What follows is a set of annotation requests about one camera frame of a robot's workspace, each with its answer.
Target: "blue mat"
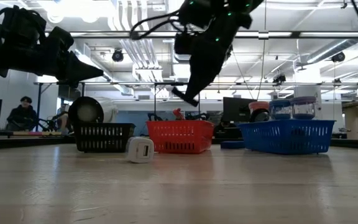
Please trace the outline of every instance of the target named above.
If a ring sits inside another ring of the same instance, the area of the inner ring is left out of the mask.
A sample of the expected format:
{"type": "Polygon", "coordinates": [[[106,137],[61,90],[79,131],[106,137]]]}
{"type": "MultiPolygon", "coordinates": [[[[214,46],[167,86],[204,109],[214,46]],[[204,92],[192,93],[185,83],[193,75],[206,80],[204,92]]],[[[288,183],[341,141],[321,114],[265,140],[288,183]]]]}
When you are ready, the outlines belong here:
{"type": "Polygon", "coordinates": [[[221,142],[221,149],[243,149],[245,147],[244,141],[221,142]]]}

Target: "plastic basket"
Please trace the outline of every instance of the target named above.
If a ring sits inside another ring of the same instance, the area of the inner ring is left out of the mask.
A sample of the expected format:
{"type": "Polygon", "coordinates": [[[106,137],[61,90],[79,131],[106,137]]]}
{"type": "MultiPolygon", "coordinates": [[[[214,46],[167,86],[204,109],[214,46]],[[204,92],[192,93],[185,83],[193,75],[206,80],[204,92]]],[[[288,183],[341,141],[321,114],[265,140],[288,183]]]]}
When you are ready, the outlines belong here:
{"type": "Polygon", "coordinates": [[[276,154],[327,152],[335,121],[276,120],[239,124],[246,148],[276,154]]]}
{"type": "Polygon", "coordinates": [[[148,121],[155,152],[201,153],[211,147],[214,124],[207,121],[148,121]]]}
{"type": "Polygon", "coordinates": [[[134,124],[81,123],[74,127],[74,135],[81,152],[125,152],[134,130],[134,124]]]}

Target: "metal pole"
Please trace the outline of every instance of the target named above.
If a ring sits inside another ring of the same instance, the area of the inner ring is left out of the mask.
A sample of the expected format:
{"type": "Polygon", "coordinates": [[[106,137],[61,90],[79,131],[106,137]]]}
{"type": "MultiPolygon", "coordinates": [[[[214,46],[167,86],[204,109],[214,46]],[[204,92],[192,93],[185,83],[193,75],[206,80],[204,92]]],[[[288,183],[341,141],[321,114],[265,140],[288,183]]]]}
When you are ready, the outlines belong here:
{"type": "Polygon", "coordinates": [[[154,115],[157,115],[157,85],[154,85],[154,115]]]}
{"type": "Polygon", "coordinates": [[[35,127],[35,131],[38,131],[38,120],[40,119],[40,109],[41,109],[41,95],[42,95],[42,83],[38,84],[38,100],[37,100],[37,126],[35,127]]]}
{"type": "Polygon", "coordinates": [[[198,114],[201,114],[201,100],[200,100],[200,94],[198,94],[198,114]]]}
{"type": "Polygon", "coordinates": [[[81,83],[81,84],[82,84],[81,96],[85,96],[85,83],[81,83]]]}

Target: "ceiling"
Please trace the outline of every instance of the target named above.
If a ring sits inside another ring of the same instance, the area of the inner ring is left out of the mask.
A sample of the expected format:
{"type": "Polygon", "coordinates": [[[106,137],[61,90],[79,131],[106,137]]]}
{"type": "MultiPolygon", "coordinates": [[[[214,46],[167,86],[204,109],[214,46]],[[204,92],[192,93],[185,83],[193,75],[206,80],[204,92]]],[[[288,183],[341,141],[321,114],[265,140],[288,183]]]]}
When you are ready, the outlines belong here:
{"type": "MultiPolygon", "coordinates": [[[[118,0],[120,5],[119,13],[122,14],[122,2],[118,0]]],[[[166,11],[173,11],[179,6],[183,0],[148,0],[147,14],[148,17],[165,14],[166,11]]],[[[0,1],[0,9],[17,4],[20,7],[27,7],[34,9],[48,21],[47,29],[52,29],[54,26],[59,26],[69,31],[111,31],[108,25],[108,18],[104,17],[108,14],[106,6],[103,4],[111,4],[110,0],[93,1],[89,7],[95,5],[95,10],[89,9],[86,12],[96,11],[96,15],[100,18],[93,23],[84,22],[80,17],[65,17],[58,24],[54,24],[48,20],[47,10],[43,6],[51,4],[52,1],[0,1]]],[[[131,24],[132,20],[132,1],[127,0],[129,5],[128,21],[131,24]]],[[[138,20],[140,20],[140,0],[137,1],[138,20]]],[[[265,0],[254,12],[251,13],[253,23],[250,30],[264,31],[264,30],[302,30],[302,31],[358,31],[358,18],[351,7],[341,9],[343,0],[265,0]]],[[[148,23],[149,27],[153,27],[162,20],[151,21],[148,23]]],[[[169,26],[163,26],[159,30],[171,30],[169,26]]],[[[293,62],[287,60],[297,59],[299,55],[312,54],[321,47],[335,41],[333,39],[236,39],[233,42],[233,55],[225,63],[219,78],[216,82],[264,82],[271,79],[277,74],[277,67],[281,65],[280,71],[284,71],[287,81],[290,82],[293,78],[293,62]]],[[[118,39],[76,39],[76,47],[82,49],[86,44],[91,49],[91,58],[101,64],[104,69],[109,72],[113,78],[122,82],[138,82],[132,75],[133,61],[126,54],[124,49],[124,61],[113,62],[111,55],[116,48],[122,48],[120,40],[118,39]]],[[[169,78],[189,77],[190,69],[187,64],[178,64],[172,59],[172,41],[153,39],[152,45],[155,55],[158,59],[158,64],[162,68],[162,78],[170,80],[169,78]]],[[[146,52],[140,48],[144,57],[147,58],[146,52]]],[[[351,73],[358,70],[358,44],[349,47],[343,51],[346,55],[346,60],[341,63],[334,64],[331,61],[322,61],[317,63],[316,67],[320,69],[321,78],[324,82],[331,82],[334,77],[343,74],[351,73]]],[[[358,82],[358,75],[346,80],[346,82],[358,82]]],[[[220,86],[222,89],[229,89],[232,86],[220,86]]],[[[246,86],[236,86],[236,88],[247,89],[246,86]]],[[[356,86],[349,86],[342,90],[355,90],[356,86]]]]}

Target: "blue lid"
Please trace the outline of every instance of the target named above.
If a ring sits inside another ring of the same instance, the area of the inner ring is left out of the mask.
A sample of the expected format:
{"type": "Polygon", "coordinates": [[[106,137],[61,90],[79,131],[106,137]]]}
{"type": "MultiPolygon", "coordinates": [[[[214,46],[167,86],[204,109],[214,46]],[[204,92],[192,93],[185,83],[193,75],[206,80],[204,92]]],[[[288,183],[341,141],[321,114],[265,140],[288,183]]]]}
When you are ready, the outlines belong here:
{"type": "Polygon", "coordinates": [[[315,96],[300,96],[291,99],[291,104],[315,103],[315,96]]]}
{"type": "Polygon", "coordinates": [[[291,106],[291,103],[289,100],[273,100],[269,103],[269,106],[286,107],[286,106],[291,106]]]}

